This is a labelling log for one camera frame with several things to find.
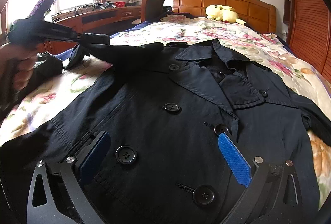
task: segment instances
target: bed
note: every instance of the bed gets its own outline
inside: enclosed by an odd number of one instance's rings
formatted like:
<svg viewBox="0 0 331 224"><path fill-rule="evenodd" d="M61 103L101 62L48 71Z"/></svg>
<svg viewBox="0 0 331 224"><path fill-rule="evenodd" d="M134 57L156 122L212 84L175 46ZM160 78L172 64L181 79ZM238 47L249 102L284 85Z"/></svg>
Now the bed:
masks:
<svg viewBox="0 0 331 224"><path fill-rule="evenodd" d="M205 18L205 8L215 3L235 8L239 17L259 33L240 24ZM218 38L223 46L234 49L279 74L288 87L313 100L331 119L330 84L314 67L285 49L273 34L275 27L275 7L259 0L173 0L173 12L111 36L110 44L140 46L154 42L164 45L185 42L192 45ZM111 64L93 56L85 56L76 68L63 71L61 75L45 81L16 105L3 121L0 127L0 145L34 131L52 119L110 67ZM311 130L308 135L322 206L331 190L331 148Z"/></svg>

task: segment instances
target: louvered door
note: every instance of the louvered door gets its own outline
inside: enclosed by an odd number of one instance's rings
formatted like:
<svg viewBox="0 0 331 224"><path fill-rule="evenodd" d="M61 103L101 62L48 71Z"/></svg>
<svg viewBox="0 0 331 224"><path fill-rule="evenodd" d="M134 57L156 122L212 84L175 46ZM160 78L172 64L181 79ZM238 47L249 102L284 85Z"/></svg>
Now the louvered door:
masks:
<svg viewBox="0 0 331 224"><path fill-rule="evenodd" d="M290 47L331 81L330 12L323 0L295 0Z"/></svg>

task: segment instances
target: human hand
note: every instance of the human hand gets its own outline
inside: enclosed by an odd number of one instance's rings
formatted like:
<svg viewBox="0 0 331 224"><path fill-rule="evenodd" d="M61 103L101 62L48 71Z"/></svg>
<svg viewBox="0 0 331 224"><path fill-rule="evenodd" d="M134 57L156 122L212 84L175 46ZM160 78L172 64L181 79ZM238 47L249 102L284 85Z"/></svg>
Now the human hand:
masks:
<svg viewBox="0 0 331 224"><path fill-rule="evenodd" d="M16 66L18 72L13 78L13 89L21 90L25 88L33 73L34 63L37 59L37 50L27 50L24 47L12 44L0 46L0 79L2 78L6 63L10 59L17 59L20 62Z"/></svg>

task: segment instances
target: yellow plush toy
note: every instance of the yellow plush toy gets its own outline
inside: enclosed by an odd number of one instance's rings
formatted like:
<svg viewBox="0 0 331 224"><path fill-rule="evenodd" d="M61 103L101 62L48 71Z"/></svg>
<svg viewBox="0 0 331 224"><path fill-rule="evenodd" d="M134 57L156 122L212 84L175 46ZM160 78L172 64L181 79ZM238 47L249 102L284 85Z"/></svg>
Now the yellow plush toy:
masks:
<svg viewBox="0 0 331 224"><path fill-rule="evenodd" d="M206 8L206 14L208 19L214 19L217 21L224 21L227 23L239 23L244 25L245 21L239 19L238 14L234 8L223 5L209 5Z"/></svg>

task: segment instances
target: metal screw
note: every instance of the metal screw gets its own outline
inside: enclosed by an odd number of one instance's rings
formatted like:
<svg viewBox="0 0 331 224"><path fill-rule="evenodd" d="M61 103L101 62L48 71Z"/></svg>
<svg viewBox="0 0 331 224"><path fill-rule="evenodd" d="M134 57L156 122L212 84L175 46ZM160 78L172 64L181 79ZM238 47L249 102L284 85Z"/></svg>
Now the metal screw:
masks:
<svg viewBox="0 0 331 224"><path fill-rule="evenodd" d="M44 161L43 160L40 160L40 161L37 162L37 166L38 167L41 167L43 165L44 165Z"/></svg>
<svg viewBox="0 0 331 224"><path fill-rule="evenodd" d="M75 161L74 156L67 157L67 163L73 163Z"/></svg>
<svg viewBox="0 0 331 224"><path fill-rule="evenodd" d="M255 160L256 163L262 163L263 162L263 159L261 157L255 157L254 160Z"/></svg>
<svg viewBox="0 0 331 224"><path fill-rule="evenodd" d="M287 166L293 166L293 162L291 160L287 160L285 163Z"/></svg>

